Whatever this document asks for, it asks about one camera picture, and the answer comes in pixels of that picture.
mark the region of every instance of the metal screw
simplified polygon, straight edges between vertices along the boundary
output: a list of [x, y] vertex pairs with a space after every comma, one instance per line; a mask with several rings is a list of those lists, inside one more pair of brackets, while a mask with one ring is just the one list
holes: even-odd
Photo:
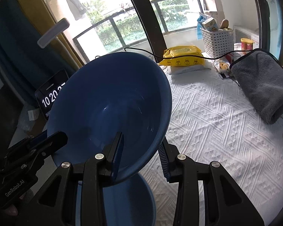
[[68, 168], [70, 166], [70, 163], [68, 161], [65, 161], [61, 164], [62, 168]]
[[213, 167], [219, 167], [220, 166], [220, 163], [218, 161], [213, 161], [212, 162], [212, 166]]
[[180, 159], [180, 160], [185, 160], [185, 159], [186, 159], [186, 155], [184, 155], [184, 154], [179, 154], [179, 155], [177, 156], [177, 158]]
[[101, 160], [101, 159], [104, 158], [104, 155], [103, 155], [103, 154], [96, 154], [96, 155], [95, 155], [95, 158], [96, 158], [97, 160]]

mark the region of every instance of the white textured bedspread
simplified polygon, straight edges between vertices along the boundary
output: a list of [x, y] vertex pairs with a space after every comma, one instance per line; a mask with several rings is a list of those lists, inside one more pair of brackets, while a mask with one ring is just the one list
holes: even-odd
[[[242, 89], [214, 69], [167, 77], [173, 95], [169, 143], [194, 161], [219, 161], [268, 225], [283, 207], [283, 119], [265, 124]], [[178, 185], [166, 182], [158, 153], [140, 173], [155, 197], [156, 226], [173, 225]], [[199, 193], [204, 225], [202, 182]]]

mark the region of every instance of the digital clock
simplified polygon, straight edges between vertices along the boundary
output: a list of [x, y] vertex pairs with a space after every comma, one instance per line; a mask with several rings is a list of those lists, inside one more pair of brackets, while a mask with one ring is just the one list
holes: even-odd
[[60, 70], [35, 92], [38, 104], [46, 120], [49, 118], [50, 110], [58, 96], [58, 93], [67, 80], [68, 76], [66, 71], [64, 69]]

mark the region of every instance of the blue cloth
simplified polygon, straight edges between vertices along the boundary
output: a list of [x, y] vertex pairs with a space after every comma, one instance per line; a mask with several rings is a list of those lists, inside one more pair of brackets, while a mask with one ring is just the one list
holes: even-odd
[[202, 28], [202, 22], [206, 21], [206, 19], [200, 15], [199, 18], [197, 19], [198, 23], [197, 23], [197, 40], [202, 39], [202, 33], [201, 33], [201, 29]]
[[65, 69], [70, 77], [75, 72], [50, 45], [41, 49], [40, 37], [17, 0], [0, 1], [0, 78], [5, 75], [32, 106], [38, 106], [35, 91], [55, 73]]

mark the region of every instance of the gray towel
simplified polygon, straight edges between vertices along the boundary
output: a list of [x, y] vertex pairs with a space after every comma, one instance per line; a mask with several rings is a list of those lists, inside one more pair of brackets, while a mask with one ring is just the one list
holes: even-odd
[[274, 56], [255, 49], [230, 68], [262, 119], [268, 124], [275, 123], [283, 114], [283, 68]]

